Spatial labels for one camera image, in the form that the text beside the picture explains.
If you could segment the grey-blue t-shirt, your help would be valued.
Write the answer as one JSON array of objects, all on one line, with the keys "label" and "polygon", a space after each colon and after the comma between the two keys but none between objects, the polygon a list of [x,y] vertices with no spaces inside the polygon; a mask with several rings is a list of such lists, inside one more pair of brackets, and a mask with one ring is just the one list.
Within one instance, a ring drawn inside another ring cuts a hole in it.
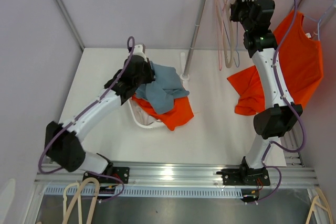
[{"label": "grey-blue t-shirt", "polygon": [[135,92],[138,99],[146,100],[157,114],[164,114],[174,107],[174,100],[187,97],[187,91],[174,67],[162,66],[150,62],[155,80],[142,84]]}]

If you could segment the pink wire hanger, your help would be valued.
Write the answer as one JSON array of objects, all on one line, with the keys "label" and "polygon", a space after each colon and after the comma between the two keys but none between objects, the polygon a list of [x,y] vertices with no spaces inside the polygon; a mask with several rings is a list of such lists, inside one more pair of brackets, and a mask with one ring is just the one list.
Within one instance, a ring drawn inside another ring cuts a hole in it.
[{"label": "pink wire hanger", "polygon": [[218,69],[222,71],[223,66],[225,66],[224,60],[224,50],[222,44],[222,21],[220,19],[220,14],[222,13],[223,0],[214,0],[215,5],[215,21],[216,21],[216,41],[217,41],[217,55],[218,55]]}]

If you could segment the beige wooden hanger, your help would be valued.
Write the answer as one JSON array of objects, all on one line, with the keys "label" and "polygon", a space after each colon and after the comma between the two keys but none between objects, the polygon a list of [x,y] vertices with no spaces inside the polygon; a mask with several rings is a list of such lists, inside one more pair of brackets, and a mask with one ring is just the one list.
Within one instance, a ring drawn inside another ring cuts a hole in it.
[{"label": "beige wooden hanger", "polygon": [[234,30],[233,22],[230,20],[230,7],[236,0],[223,0],[222,13],[220,18],[222,21],[222,44],[224,50],[224,60],[226,68],[231,68],[234,63]]}]

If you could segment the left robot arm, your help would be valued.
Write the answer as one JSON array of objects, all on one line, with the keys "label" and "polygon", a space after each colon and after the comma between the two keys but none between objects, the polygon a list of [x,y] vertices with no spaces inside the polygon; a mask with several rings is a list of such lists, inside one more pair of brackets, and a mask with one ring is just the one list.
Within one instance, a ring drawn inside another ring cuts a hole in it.
[{"label": "left robot arm", "polygon": [[154,71],[147,56],[140,52],[131,54],[124,67],[82,112],[68,121],[52,121],[47,125],[42,157],[49,157],[68,172],[82,170],[94,173],[102,183],[110,181],[113,176],[111,162],[100,154],[85,151],[81,143],[102,119],[126,103],[139,86],[153,80]]}]

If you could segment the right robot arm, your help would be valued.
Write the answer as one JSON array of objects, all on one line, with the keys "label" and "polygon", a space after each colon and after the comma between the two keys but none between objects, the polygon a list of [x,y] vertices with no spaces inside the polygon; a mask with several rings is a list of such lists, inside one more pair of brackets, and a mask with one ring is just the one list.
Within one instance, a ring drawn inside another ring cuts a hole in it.
[{"label": "right robot arm", "polygon": [[265,109],[253,118],[255,139],[238,168],[218,172],[225,186],[269,186],[266,158],[272,147],[300,118],[303,108],[295,104],[286,86],[278,60],[278,44],[270,30],[275,10],[273,0],[235,0],[230,19],[244,28],[244,46],[259,74]]}]

